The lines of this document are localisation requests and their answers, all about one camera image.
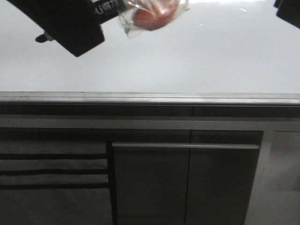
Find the black object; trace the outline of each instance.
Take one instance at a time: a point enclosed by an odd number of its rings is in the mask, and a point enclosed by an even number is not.
[[[8,1],[76,57],[105,40],[95,15],[95,7],[90,0]],[[37,37],[37,41],[41,43],[46,39],[44,35]]]
[[[276,0],[277,16],[300,28],[300,0]]]
[[[115,0],[99,0],[94,2],[95,15],[99,24],[102,24],[118,15]]]

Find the plastic bag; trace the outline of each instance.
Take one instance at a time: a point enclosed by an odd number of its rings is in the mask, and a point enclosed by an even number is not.
[[[133,31],[157,30],[188,8],[188,0],[118,0],[121,25]]]

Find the metal ledge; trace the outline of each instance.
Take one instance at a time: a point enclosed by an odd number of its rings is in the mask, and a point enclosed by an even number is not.
[[[300,94],[0,92],[0,104],[300,106]]]

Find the red fruit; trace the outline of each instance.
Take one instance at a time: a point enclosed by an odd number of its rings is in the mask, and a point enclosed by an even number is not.
[[[147,5],[135,11],[132,20],[134,25],[156,30],[166,26],[173,18],[180,0],[150,0]]]

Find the cabinet door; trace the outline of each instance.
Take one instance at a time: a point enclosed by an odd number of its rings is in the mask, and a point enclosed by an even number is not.
[[[300,132],[276,132],[247,225],[300,223]]]
[[[191,149],[187,188],[186,225],[243,225],[256,170],[259,146],[241,144],[253,138],[194,135],[193,142],[212,144],[213,148]]]
[[[188,156],[188,148],[114,147],[119,225],[184,225]]]

